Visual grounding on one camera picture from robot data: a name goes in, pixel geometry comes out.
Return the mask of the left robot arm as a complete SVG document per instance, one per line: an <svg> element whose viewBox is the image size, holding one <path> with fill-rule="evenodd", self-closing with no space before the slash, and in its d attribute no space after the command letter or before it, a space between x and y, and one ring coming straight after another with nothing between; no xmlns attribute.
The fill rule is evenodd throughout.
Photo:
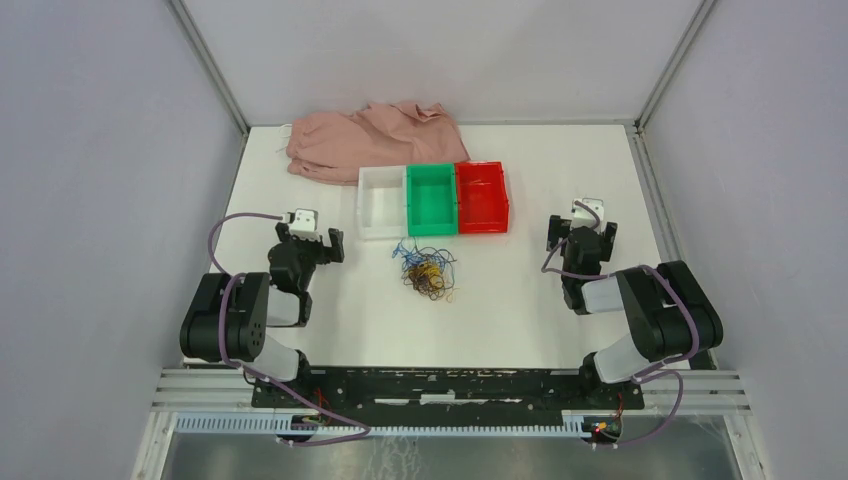
<svg viewBox="0 0 848 480"><path fill-rule="evenodd" d="M266 272L248 272L227 289L227 273L202 276L179 332L182 353L222 363L263 380L277 379L276 392L291 406L307 404L315 391L306 373L306 355L273 339L273 328L298 328L310 320L311 281L318 267L342 263L344 232L328 230L329 242L315 230L276 225L278 243L268 251Z"/></svg>

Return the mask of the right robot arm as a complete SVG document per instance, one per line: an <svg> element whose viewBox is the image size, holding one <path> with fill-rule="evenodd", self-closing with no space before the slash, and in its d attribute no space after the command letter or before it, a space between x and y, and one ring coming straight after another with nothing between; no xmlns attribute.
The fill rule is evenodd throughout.
<svg viewBox="0 0 848 480"><path fill-rule="evenodd" d="M680 260L601 271L611 258L617 225L579 225L553 215L548 221L542 270L560 277L566 306L577 315L621 312L626 333L587 354L577 392L591 408L602 408L620 383L642 380L671 363L719 346L722 321L688 265Z"/></svg>

